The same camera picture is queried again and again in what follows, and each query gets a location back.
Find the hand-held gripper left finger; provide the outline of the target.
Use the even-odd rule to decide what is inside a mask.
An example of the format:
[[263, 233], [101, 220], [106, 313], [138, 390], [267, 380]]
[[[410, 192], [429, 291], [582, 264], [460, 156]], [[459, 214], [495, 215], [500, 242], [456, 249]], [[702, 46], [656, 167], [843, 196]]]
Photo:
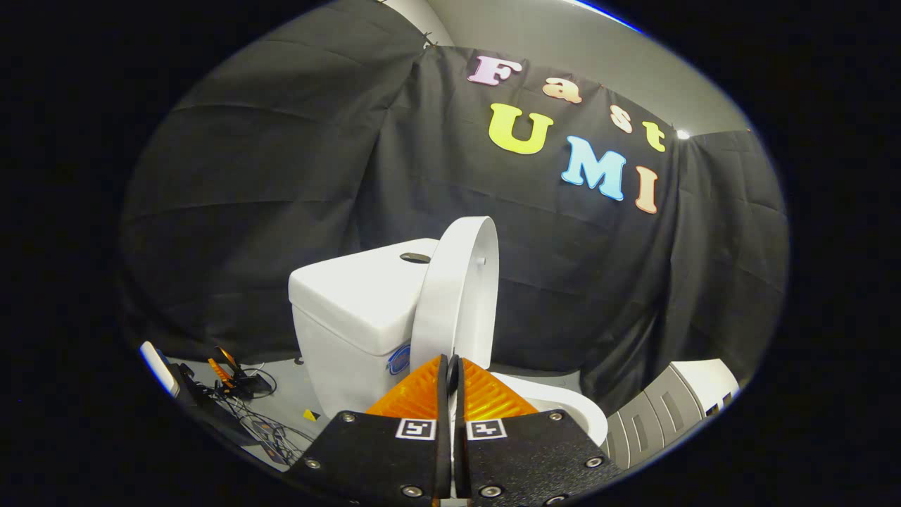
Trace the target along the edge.
[[284, 474], [332, 506], [439, 506], [451, 496], [448, 360], [428, 360], [366, 411], [341, 410]]

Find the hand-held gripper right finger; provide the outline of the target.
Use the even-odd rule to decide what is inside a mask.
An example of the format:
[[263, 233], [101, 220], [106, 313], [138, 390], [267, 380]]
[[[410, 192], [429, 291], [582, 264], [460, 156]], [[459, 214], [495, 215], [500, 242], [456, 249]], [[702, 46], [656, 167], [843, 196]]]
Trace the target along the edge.
[[453, 359], [453, 486], [467, 506], [580, 503], [617, 481], [607, 421], [569, 389]]

